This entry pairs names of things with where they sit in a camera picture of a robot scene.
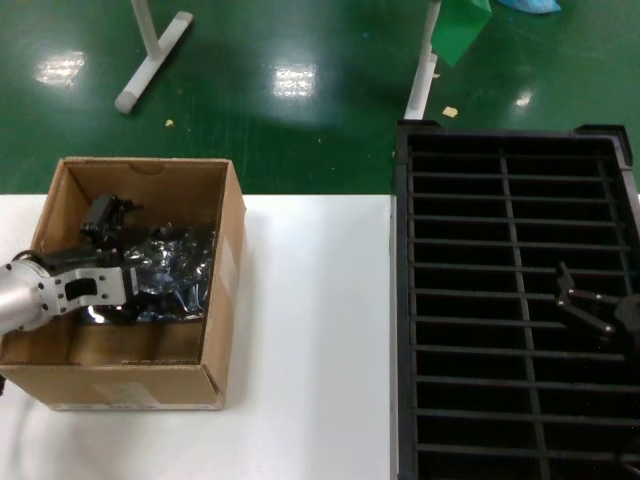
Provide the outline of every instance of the white tabletop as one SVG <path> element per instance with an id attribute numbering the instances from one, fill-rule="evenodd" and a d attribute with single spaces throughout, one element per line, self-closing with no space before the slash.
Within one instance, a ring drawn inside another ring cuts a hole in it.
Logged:
<path id="1" fill-rule="evenodd" d="M 44 198 L 0 196 L 0 259 Z M 0 478 L 390 477 L 390 197 L 245 200 L 227 408 L 52 412 L 7 384 Z"/>

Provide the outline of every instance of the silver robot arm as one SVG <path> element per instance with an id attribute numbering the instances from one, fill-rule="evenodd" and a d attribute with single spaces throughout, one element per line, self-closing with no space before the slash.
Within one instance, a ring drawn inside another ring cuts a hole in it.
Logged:
<path id="1" fill-rule="evenodd" d="M 31 259 L 17 259 L 0 267 L 0 335 L 34 330 L 82 307 L 123 305 L 137 294 L 134 269 L 76 268 L 52 276 Z"/>

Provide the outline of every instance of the open cardboard box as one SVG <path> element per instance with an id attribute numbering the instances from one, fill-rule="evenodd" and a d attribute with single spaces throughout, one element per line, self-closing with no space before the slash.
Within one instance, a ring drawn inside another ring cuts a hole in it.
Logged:
<path id="1" fill-rule="evenodd" d="M 78 245 L 91 202 L 113 193 L 144 209 L 136 226 L 216 226 L 206 319 L 80 325 L 78 312 L 2 338 L 0 373 L 55 410 L 213 410 L 224 405 L 245 206 L 233 164 L 218 159 L 66 158 L 32 248 Z"/>

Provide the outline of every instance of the black crate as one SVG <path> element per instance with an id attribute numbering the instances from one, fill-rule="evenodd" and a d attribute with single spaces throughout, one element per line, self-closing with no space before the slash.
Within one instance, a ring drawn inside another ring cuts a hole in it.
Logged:
<path id="1" fill-rule="evenodd" d="M 554 303 L 560 261 L 581 289 L 640 291 L 624 129 L 402 122 L 396 160 L 399 478 L 634 478 L 640 372 Z"/>

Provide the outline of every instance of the white stand leg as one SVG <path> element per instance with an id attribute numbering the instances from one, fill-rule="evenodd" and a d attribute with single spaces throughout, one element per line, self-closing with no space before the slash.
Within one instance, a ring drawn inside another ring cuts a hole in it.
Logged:
<path id="1" fill-rule="evenodd" d="M 131 0 L 131 3 L 136 14 L 142 41 L 147 49 L 147 58 L 144 59 L 122 93 L 116 98 L 116 108 L 122 113 L 131 111 L 164 59 L 167 58 L 171 49 L 178 43 L 193 20 L 193 15 L 190 13 L 178 12 L 158 40 L 147 0 Z"/>
<path id="2" fill-rule="evenodd" d="M 427 21 L 422 39 L 422 48 L 420 49 L 420 61 L 418 62 L 416 76 L 413 79 L 409 103 L 404 113 L 404 118 L 408 120 L 422 120 L 424 109 L 427 106 L 433 72 L 438 61 L 438 57 L 431 53 L 431 36 L 438 20 L 438 13 L 440 13 L 440 3 L 441 0 L 430 0 L 427 8 Z"/>

